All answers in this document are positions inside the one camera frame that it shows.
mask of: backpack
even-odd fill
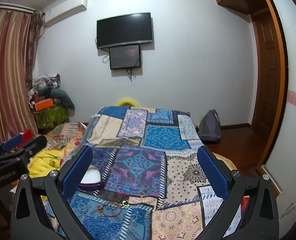
[[[220,141],[220,121],[216,110],[210,110],[201,120],[197,134],[203,143]]]

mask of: door frame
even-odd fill
[[[273,18],[273,23],[274,23],[276,34],[277,34],[277,43],[279,46],[279,56],[280,56],[280,86],[279,86],[277,110],[276,110],[276,115],[275,115],[274,123],[272,126],[272,130],[270,132],[265,149],[261,155],[260,161],[258,162],[257,167],[256,167],[257,171],[260,174],[265,174],[265,171],[262,168],[262,165],[264,165],[267,162],[267,159],[270,156],[270,153],[275,145],[275,142],[276,142],[279,130],[280,130],[280,126],[282,124],[282,120],[284,117],[285,105],[286,105],[286,101],[287,101],[287,91],[288,91],[288,56],[287,56],[285,35],[284,35],[283,27],[280,22],[279,14],[277,12],[274,2],[272,0],[266,0],[266,3],[268,5],[268,9],[269,9],[271,16]],[[256,36],[256,46],[257,46],[257,55],[258,55],[259,43],[258,43],[258,34],[257,34],[256,30],[255,30],[255,36]],[[260,73],[261,73],[260,71],[261,71],[260,58],[258,58],[258,77],[260,77]],[[259,86],[260,86],[260,82],[257,83],[255,111],[257,109],[257,103],[258,103]]]
[[[264,13],[264,12],[268,12],[269,9],[264,8],[262,10],[259,10],[257,12],[254,12],[253,14],[251,14],[251,18],[252,18],[252,23],[253,23],[253,28],[254,28],[254,33],[255,33],[255,40],[256,40],[256,50],[257,50],[257,92],[256,92],[256,101],[255,101],[255,108],[254,108],[254,115],[253,115],[253,119],[252,119],[252,123],[251,126],[253,127],[254,125],[254,121],[256,119],[256,112],[257,112],[257,107],[258,107],[258,101],[259,101],[259,92],[260,92],[260,88],[261,88],[261,50],[260,50],[260,46],[259,46],[259,39],[258,39],[258,31],[256,28],[256,23],[253,20],[253,17]]]

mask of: patchwork bedspread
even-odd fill
[[[92,116],[79,147],[65,160],[83,145],[92,148],[92,164],[100,170],[105,188],[77,192],[70,205],[97,240],[107,239],[98,230],[108,225],[110,239],[193,240],[222,203],[197,161],[203,143],[187,112],[104,107]],[[120,193],[131,204],[118,218],[89,209]],[[239,210],[226,235],[234,232],[240,218]]]

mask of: wall-mounted tv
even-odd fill
[[[141,66],[140,45],[126,45],[109,48],[110,69]]]
[[[97,48],[152,42],[150,13],[136,13],[97,21]]]

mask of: curtain rod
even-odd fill
[[[0,2],[0,9],[10,9],[10,10],[21,11],[21,12],[30,13],[30,14],[33,14],[35,11],[34,8],[13,4],[13,3],[6,3],[6,2]]]

